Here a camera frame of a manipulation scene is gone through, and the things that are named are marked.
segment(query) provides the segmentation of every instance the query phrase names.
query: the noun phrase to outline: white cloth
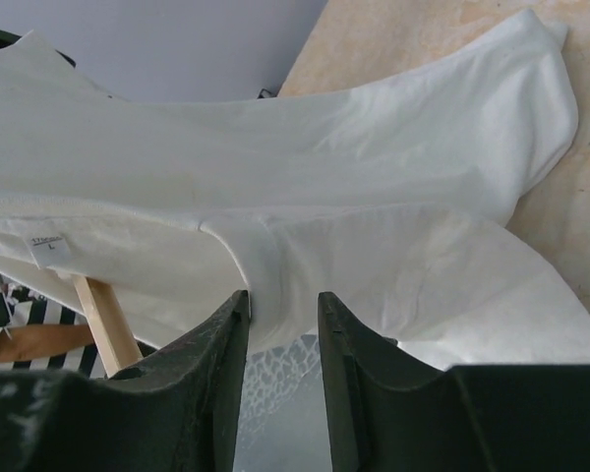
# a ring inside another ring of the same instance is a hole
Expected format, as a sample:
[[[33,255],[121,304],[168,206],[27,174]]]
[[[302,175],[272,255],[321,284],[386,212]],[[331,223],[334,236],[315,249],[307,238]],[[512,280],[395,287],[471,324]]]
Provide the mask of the white cloth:
[[[438,367],[590,358],[575,296],[483,219],[505,224],[570,145],[565,35],[526,11],[359,88],[156,105],[29,34],[0,50],[0,270],[79,310],[23,239],[61,234],[53,268],[112,283],[155,345],[248,286],[252,352],[314,329],[332,290]]]

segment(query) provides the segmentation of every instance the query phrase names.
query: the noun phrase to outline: gray floor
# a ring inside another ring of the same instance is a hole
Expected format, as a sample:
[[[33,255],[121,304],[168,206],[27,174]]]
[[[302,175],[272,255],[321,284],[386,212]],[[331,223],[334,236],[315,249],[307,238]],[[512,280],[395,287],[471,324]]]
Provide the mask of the gray floor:
[[[0,0],[0,29],[37,30],[86,75],[139,101],[278,89],[326,0]]]

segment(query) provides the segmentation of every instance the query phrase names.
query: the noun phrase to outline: wooden block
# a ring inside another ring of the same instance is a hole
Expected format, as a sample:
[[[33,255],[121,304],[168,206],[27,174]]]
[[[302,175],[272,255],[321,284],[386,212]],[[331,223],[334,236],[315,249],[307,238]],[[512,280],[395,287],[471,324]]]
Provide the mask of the wooden block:
[[[73,275],[89,329],[108,377],[142,359],[111,285]]]

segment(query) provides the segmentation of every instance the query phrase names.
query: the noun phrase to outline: shirt tag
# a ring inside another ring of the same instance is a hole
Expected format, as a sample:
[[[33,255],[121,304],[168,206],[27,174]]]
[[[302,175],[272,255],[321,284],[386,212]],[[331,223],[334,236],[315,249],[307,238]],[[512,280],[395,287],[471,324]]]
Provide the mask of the shirt tag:
[[[25,241],[39,268],[60,266],[72,258],[68,242],[59,234],[25,238]]]

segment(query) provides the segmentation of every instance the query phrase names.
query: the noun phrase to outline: wooden table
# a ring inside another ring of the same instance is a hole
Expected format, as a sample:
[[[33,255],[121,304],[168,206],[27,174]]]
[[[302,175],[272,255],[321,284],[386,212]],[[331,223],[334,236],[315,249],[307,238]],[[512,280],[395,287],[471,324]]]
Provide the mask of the wooden table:
[[[579,104],[568,154],[507,228],[560,272],[590,312],[590,0],[329,0],[281,96],[356,87],[449,54],[532,6],[571,26],[563,56]]]

